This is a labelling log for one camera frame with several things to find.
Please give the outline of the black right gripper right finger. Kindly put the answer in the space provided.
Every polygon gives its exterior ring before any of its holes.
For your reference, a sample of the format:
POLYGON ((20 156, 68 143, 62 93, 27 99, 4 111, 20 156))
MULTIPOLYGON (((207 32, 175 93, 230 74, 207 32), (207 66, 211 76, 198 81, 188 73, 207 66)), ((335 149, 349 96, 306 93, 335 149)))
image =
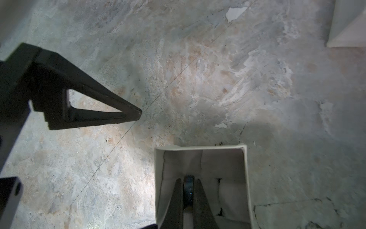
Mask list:
POLYGON ((196 179, 193 184, 193 228, 219 228, 211 212, 202 182, 199 179, 196 179))

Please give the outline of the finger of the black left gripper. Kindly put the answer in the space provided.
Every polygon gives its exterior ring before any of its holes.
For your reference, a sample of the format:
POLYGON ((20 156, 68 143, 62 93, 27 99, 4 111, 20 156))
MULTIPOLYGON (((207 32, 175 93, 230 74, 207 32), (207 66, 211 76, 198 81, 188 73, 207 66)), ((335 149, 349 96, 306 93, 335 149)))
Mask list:
POLYGON ((18 177, 1 178, 1 229, 11 227, 23 193, 23 184, 18 177))

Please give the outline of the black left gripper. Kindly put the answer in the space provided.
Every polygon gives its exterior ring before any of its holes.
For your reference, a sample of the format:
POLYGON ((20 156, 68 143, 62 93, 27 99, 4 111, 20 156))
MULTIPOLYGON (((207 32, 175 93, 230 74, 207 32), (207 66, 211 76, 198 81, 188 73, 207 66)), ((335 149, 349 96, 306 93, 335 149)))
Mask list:
POLYGON ((1 169, 28 118, 30 98, 50 130, 128 123, 142 115, 61 55, 22 43, 1 61, 1 169))

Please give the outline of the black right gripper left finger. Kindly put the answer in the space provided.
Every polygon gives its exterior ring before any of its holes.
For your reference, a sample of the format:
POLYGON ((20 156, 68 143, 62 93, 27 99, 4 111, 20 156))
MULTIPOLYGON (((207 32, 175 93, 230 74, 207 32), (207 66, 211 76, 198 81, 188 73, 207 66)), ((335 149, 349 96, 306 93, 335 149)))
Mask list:
POLYGON ((160 229, 183 229, 184 228, 184 195, 183 183, 179 178, 176 180, 168 208, 160 229))

